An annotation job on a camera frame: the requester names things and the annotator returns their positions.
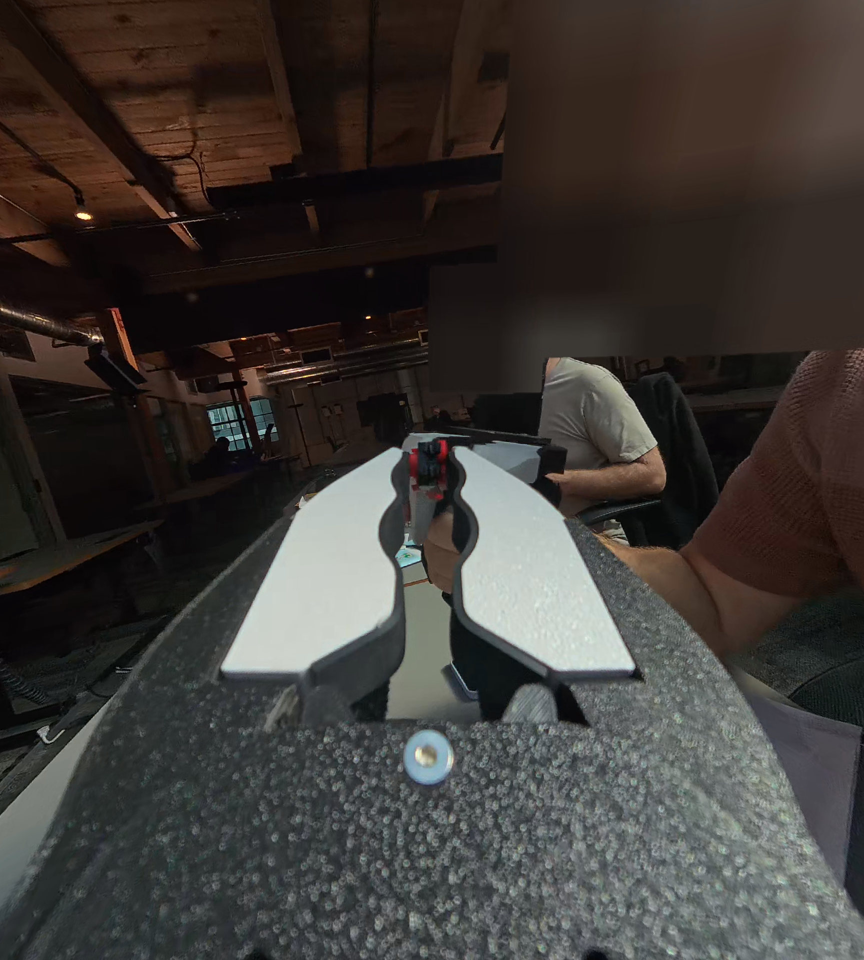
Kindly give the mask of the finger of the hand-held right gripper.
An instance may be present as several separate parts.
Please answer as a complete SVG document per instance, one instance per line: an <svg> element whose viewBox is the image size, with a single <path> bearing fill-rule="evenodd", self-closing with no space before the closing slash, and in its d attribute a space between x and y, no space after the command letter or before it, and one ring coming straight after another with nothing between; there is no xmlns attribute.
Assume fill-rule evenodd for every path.
<svg viewBox="0 0 864 960"><path fill-rule="evenodd" d="M490 440L476 441L471 449L487 462L529 486L534 486L541 476L543 445Z"/></svg>

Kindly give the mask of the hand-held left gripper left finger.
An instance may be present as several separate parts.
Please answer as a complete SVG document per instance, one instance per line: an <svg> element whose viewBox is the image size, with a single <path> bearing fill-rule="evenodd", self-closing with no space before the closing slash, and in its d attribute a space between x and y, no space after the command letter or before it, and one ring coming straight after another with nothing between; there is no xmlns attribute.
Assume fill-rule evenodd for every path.
<svg viewBox="0 0 864 960"><path fill-rule="evenodd" d="M222 662L224 678L302 691L381 688L405 653L409 460L387 450L298 509Z"/></svg>

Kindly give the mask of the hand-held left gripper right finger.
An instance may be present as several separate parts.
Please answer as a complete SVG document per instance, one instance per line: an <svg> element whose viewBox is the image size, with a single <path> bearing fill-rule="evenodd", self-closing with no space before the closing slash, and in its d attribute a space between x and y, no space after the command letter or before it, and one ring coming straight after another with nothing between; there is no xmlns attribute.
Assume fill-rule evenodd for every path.
<svg viewBox="0 0 864 960"><path fill-rule="evenodd" d="M564 517L457 442L449 457L462 627L554 684L628 680L636 664Z"/></svg>

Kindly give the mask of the small red black lego assembly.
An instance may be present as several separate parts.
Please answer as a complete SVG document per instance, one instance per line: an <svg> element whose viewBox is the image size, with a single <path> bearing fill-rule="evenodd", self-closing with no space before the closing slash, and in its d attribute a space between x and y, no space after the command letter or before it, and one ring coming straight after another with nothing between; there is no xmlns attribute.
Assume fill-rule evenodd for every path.
<svg viewBox="0 0 864 960"><path fill-rule="evenodd" d="M403 450L407 454L410 493L433 501L445 497L448 487L448 461L457 440L433 434L431 438L407 438Z"/></svg>

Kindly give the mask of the person's right forearm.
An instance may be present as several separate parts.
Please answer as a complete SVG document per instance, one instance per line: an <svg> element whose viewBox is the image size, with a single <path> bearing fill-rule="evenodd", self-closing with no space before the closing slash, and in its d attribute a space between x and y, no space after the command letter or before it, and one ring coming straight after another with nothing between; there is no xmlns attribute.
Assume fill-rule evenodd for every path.
<svg viewBox="0 0 864 960"><path fill-rule="evenodd" d="M750 649L804 600L763 591L718 570L694 547L632 547L596 538L684 619L709 649L727 659Z"/></svg>

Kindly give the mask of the person's right hand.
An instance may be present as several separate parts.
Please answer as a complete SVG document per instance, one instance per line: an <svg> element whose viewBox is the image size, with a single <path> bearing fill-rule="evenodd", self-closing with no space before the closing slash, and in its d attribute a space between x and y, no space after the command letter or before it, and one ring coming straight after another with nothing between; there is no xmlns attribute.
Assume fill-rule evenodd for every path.
<svg viewBox="0 0 864 960"><path fill-rule="evenodd" d="M461 549L453 542L453 521L452 506L438 510L421 546L426 578L448 602L451 601L455 573L461 559Z"/></svg>

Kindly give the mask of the dark framed window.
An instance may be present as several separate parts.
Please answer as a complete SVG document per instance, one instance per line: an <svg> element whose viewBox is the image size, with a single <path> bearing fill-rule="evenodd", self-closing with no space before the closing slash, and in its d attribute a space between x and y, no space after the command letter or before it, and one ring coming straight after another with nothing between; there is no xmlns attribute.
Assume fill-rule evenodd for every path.
<svg viewBox="0 0 864 960"><path fill-rule="evenodd" d="M272 444L279 442L277 422L271 401L266 397L252 397L249 400L259 439L269 439ZM246 416L237 402L224 402L206 407L206 414L216 441L228 440L229 450L241 452L251 449Z"/></svg>

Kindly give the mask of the wood edged desk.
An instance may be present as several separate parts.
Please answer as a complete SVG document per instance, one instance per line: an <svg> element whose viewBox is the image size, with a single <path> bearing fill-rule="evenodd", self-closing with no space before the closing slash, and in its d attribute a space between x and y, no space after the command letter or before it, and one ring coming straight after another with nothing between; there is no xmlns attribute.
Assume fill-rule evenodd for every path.
<svg viewBox="0 0 864 960"><path fill-rule="evenodd" d="M144 543L163 523L146 521L100 534L67 540L52 547L33 549L18 558L0 562L0 596L23 593L123 546Z"/></svg>

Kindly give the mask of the black mesh office chair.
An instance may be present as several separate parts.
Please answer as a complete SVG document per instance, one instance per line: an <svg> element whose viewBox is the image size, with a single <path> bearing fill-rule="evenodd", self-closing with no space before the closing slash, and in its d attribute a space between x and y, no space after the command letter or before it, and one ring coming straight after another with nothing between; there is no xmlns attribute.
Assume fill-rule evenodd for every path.
<svg viewBox="0 0 864 960"><path fill-rule="evenodd" d="M730 664L864 740L864 593L856 586L795 609Z"/></svg>

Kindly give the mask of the black hanging monitor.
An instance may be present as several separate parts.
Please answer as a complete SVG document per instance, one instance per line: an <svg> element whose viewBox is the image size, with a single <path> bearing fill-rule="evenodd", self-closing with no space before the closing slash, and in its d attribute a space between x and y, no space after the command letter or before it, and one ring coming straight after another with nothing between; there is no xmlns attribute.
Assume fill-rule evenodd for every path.
<svg viewBox="0 0 864 960"><path fill-rule="evenodd" d="M126 360L113 358L103 343L90 343L85 366L120 397L136 398L144 393L147 379Z"/></svg>

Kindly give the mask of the long ceiling duct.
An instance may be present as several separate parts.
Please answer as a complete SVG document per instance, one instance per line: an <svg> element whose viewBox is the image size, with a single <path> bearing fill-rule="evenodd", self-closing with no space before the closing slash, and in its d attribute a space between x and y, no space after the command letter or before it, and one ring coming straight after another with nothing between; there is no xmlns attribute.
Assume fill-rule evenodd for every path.
<svg viewBox="0 0 864 960"><path fill-rule="evenodd" d="M1 296L0 326L33 333L71 346L87 349L104 346L102 335L90 328L76 327L70 322L47 317L30 309L17 306Z"/></svg>

